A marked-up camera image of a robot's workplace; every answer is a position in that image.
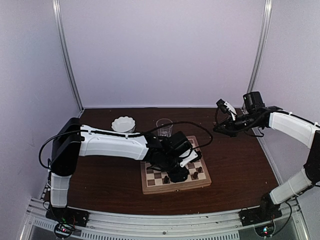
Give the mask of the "dark chess pawn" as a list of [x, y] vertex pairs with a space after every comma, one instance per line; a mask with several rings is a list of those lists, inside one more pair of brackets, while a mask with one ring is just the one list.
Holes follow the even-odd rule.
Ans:
[[198, 180], [199, 178], [198, 178], [198, 172], [197, 171], [195, 171], [194, 173], [193, 173], [193, 175], [192, 175], [192, 178], [194, 179], [194, 180]]

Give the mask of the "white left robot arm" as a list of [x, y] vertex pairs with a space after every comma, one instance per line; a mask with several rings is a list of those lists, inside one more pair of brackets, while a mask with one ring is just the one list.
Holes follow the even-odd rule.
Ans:
[[171, 137], [158, 137], [152, 131], [119, 133], [81, 125], [79, 118], [71, 118], [52, 142], [50, 163], [50, 205], [61, 222], [72, 218], [67, 207], [71, 176], [79, 157], [108, 156], [129, 158], [149, 163], [166, 172], [172, 183], [184, 182], [189, 175], [187, 164], [198, 154], [181, 132]]

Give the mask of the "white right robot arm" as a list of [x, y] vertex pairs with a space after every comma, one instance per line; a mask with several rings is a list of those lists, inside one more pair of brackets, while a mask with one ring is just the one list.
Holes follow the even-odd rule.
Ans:
[[287, 112], [277, 106], [266, 106], [260, 92], [243, 95], [246, 113], [239, 115], [227, 101], [219, 99], [217, 109], [229, 118], [216, 122], [213, 131], [230, 137], [252, 128], [270, 128], [299, 141], [309, 149], [309, 155], [302, 169], [282, 185], [274, 188], [262, 199], [262, 206], [256, 210], [259, 220], [268, 220], [276, 207], [293, 196], [313, 188], [320, 181], [320, 125]]

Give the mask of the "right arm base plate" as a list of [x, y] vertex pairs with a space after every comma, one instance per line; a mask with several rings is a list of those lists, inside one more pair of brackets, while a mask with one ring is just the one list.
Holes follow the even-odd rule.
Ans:
[[238, 214], [243, 227], [257, 225], [263, 222], [270, 222], [283, 215], [279, 209], [267, 212], [265, 210], [261, 210], [260, 207], [245, 208], [239, 211]]

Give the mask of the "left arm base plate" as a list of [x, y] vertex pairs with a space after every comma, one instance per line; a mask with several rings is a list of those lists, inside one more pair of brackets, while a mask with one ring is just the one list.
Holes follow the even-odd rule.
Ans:
[[89, 219], [89, 212], [73, 208], [51, 208], [47, 210], [45, 217], [57, 222], [66, 223], [72, 226], [86, 227]]

